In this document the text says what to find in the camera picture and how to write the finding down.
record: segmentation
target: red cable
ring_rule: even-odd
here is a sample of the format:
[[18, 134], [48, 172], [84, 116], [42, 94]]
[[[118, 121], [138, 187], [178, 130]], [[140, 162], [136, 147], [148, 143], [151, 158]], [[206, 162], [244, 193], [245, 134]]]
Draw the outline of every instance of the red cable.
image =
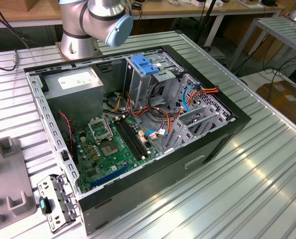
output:
[[59, 112], [66, 120], [66, 123], [68, 124], [69, 128], [69, 137], [70, 137], [70, 153], [73, 154], [73, 134], [72, 134], [72, 129], [70, 127], [70, 123], [66, 115], [64, 115], [62, 112]]

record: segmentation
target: blue cable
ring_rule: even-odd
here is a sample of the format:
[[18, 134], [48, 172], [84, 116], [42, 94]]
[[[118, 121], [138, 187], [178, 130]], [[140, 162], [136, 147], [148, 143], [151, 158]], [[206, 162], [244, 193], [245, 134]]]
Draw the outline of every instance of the blue cable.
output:
[[154, 130], [149, 130], [149, 131], [146, 133], [146, 136], [148, 137], [149, 134], [151, 134], [151, 133], [153, 133], [153, 132], [154, 132]]
[[183, 106], [185, 107], [185, 109], [186, 109], [187, 111], [189, 111], [189, 108], [188, 108], [188, 106], [187, 106], [187, 104], [186, 104], [186, 91], [187, 91], [188, 89], [194, 89], [194, 86], [188, 86], [188, 87], [183, 91], [183, 94], [182, 94], [182, 104], [183, 104]]

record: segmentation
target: aluminum extrusion table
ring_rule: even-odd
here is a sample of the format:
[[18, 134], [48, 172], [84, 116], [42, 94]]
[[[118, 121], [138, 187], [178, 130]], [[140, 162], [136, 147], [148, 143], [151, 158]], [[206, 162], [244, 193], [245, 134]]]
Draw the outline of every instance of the aluminum extrusion table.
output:
[[237, 59], [239, 58], [243, 48], [247, 44], [248, 40], [252, 36], [252, 33], [255, 29], [259, 27], [263, 30], [262, 34], [252, 47], [249, 54], [251, 54], [255, 49], [258, 48], [262, 40], [268, 35], [274, 36], [276, 39], [282, 41], [285, 45], [287, 45], [287, 49], [281, 57], [281, 62], [278, 64], [279, 66], [283, 64], [291, 49], [296, 50], [296, 22], [293, 22], [287, 17], [268, 17], [268, 18], [258, 18], [254, 19], [252, 24], [250, 25], [247, 33], [244, 35], [242, 41], [240, 42], [236, 52], [234, 53], [230, 65], [228, 66], [229, 70], [232, 70]]
[[[90, 238], [295, 238], [296, 126], [251, 92], [183, 34], [130, 37], [119, 48], [99, 43], [104, 54], [169, 44], [252, 120], [220, 154], [175, 185], [110, 222]], [[12, 52], [0, 65], [12, 65]], [[63, 61], [55, 46], [19, 51], [20, 65], [0, 71], [0, 137], [18, 137], [36, 203], [36, 184], [59, 167], [38, 118], [24, 67]], [[0, 238], [84, 237], [80, 222], [52, 235], [41, 209], [0, 230]]]

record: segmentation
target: table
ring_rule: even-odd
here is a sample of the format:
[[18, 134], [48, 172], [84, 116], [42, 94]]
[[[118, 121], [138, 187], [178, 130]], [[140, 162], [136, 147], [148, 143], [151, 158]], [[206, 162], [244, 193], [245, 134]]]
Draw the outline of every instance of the table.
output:
[[[202, 7], [196, 7], [190, 3], [175, 6], [167, 0], [163, 0], [162, 2], [144, 2], [142, 9], [142, 19], [197, 17], [202, 14]], [[224, 3], [222, 7], [214, 8], [211, 12], [211, 16], [216, 16], [216, 19], [205, 42], [205, 46], [211, 45], [226, 15], [273, 13], [273, 17], [275, 17], [280, 14], [282, 9], [284, 9], [282, 5], [278, 7], [247, 8], [236, 2], [236, 0], [230, 0], [230, 2]], [[60, 6], [56, 0], [39, 0], [29, 12], [4, 8], [1, 8], [1, 11], [13, 27], [62, 24]], [[138, 19], [140, 13], [134, 10], [134, 15], [135, 19]]]
[[[209, 163], [96, 231], [90, 238], [177, 236], [296, 237], [296, 126], [252, 92], [183, 34], [174, 31], [129, 37], [118, 48], [99, 42], [104, 54], [169, 44], [252, 120]], [[0, 53], [12, 65], [13, 52]], [[36, 203], [36, 184], [59, 168], [38, 118], [24, 67], [63, 61], [55, 46], [20, 50], [19, 68], [0, 71], [0, 137], [21, 142]], [[80, 222], [56, 238], [80, 238]], [[55, 237], [41, 209], [3, 230], [0, 238]]]
[[288, 55], [291, 49], [296, 50], [296, 22], [293, 22], [287, 17], [258, 18], [252, 22], [251, 26], [249, 27], [249, 30], [240, 42], [237, 50], [233, 55], [230, 65], [228, 66], [229, 70], [231, 70], [234, 67], [243, 48], [245, 47], [252, 33], [255, 31], [257, 27], [261, 28], [263, 32], [256, 43], [256, 47], [253, 47], [253, 50], [255, 50], [259, 46], [260, 42], [268, 34], [274, 36], [276, 39], [282, 41], [286, 46], [288, 46], [287, 50], [282, 55], [281, 62], [279, 62], [278, 66], [281, 66], [288, 59]]

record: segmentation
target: black cable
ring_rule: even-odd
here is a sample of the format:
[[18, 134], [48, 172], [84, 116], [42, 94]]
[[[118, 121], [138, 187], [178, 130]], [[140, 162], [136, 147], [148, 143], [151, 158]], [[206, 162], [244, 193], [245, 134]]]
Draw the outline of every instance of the black cable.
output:
[[199, 38], [200, 38], [200, 36], [201, 36], [201, 34], [202, 34], [203, 30], [204, 30], [204, 26], [206, 25], [206, 22], [210, 18], [210, 14], [211, 14], [211, 12], [213, 10], [213, 7], [214, 7], [215, 3], [216, 3], [216, 0], [212, 0], [212, 2], [210, 4], [210, 7], [208, 8], [208, 12], [207, 12], [207, 14], [205, 16], [205, 19], [202, 21], [201, 26], [198, 27], [198, 30], [197, 30], [197, 33], [196, 33], [196, 37], [194, 39], [194, 42], [196, 44], [198, 44]]
[[282, 67], [283, 67], [285, 64], [287, 64], [288, 62], [292, 61], [292, 60], [295, 59], [295, 58], [296, 58], [296, 56], [295, 56], [295, 57], [292, 57], [292, 58], [290, 58], [289, 60], [287, 60], [286, 62], [284, 62], [284, 63], [278, 68], [278, 70], [275, 72], [275, 74], [274, 74], [274, 76], [273, 76], [273, 78], [272, 78], [271, 84], [270, 84], [269, 93], [268, 93], [268, 97], [267, 97], [267, 102], [269, 102], [269, 100], [270, 100], [270, 95], [271, 95], [272, 85], [273, 85], [273, 82], [274, 82], [274, 78], [275, 78], [276, 75], [277, 75], [277, 72], [280, 71], [280, 70], [282, 69]]
[[268, 80], [268, 81], [270, 81], [270, 82], [272, 82], [272, 80], [270, 80], [269, 78], [267, 78], [267, 77], [265, 77], [264, 75], [262, 75], [260, 72], [258, 72], [258, 74], [260, 75], [260, 76], [262, 76], [264, 79], [266, 79], [266, 80]]
[[16, 34], [16, 32], [14, 32], [5, 22], [3, 22], [1, 19], [0, 19], [0, 22], [7, 28], [7, 29], [9, 29], [18, 39], [20, 39], [21, 40], [21, 42], [23, 42], [23, 44], [25, 45], [25, 47], [26, 48], [29, 48], [29, 46], [26, 44], [26, 42], [22, 39], [22, 38], [20, 38], [17, 34]]
[[1, 13], [1, 11], [0, 11], [0, 16], [1, 16], [1, 18], [4, 20], [4, 22], [5, 22], [10, 28], [12, 28], [12, 26], [9, 24], [9, 22], [5, 19], [4, 15]]
[[[203, 18], [203, 13], [204, 13], [204, 7], [206, 6], [206, 2], [204, 2], [204, 4], [203, 4], [203, 9], [202, 9], [202, 13], [201, 13], [201, 18], [200, 18], [200, 20], [199, 20], [199, 23], [198, 23], [198, 29], [199, 29], [199, 25], [200, 25], [200, 23], [201, 23], [201, 21], [202, 21], [202, 18]], [[197, 31], [196, 31], [196, 33], [194, 34], [194, 39], [196, 40], [196, 37], [197, 37]]]
[[261, 41], [261, 43], [259, 44], [259, 46], [257, 47], [257, 49], [255, 49], [255, 51], [252, 52], [251, 55], [249, 55], [249, 56], [247, 57], [247, 59], [245, 59], [245, 61], [244, 61], [240, 66], [238, 66], [236, 69], [232, 70], [231, 72], [234, 73], [234, 72], [236, 72], [240, 67], [243, 67], [244, 64], [245, 64], [245, 63], [246, 63], [246, 62], [247, 62], [247, 61], [248, 61], [248, 60], [254, 55], [254, 53], [257, 52], [257, 50], [260, 48], [260, 46], [262, 46], [263, 42], [265, 42], [265, 39], [263, 39], [263, 40]]
[[25, 45], [26, 48], [29, 48], [29, 46], [26, 44], [25, 41], [29, 41], [29, 42], [32, 42], [34, 44], [37, 44], [37, 45], [41, 45], [40, 43], [32, 40], [27, 34], [21, 32], [21, 31], [17, 31], [15, 30], [10, 24], [9, 22], [6, 20], [6, 18], [4, 17], [4, 15], [1, 13], [0, 11], [0, 16], [2, 19], [0, 19], [0, 22], [6, 27], [8, 28], [14, 35], [16, 35], [22, 42], [23, 44]]
[[12, 68], [6, 69], [6, 68], [3, 68], [3, 67], [0, 66], [0, 70], [3, 70], [3, 71], [13, 71], [17, 67], [17, 65], [18, 65], [18, 53], [17, 53], [17, 50], [15, 50], [15, 54], [13, 56], [13, 63], [14, 63], [14, 65], [13, 65]]
[[275, 56], [281, 51], [281, 49], [283, 48], [284, 44], [279, 48], [279, 50], [273, 55], [273, 57], [266, 63], [266, 66], [273, 60], [273, 58], [275, 58]]

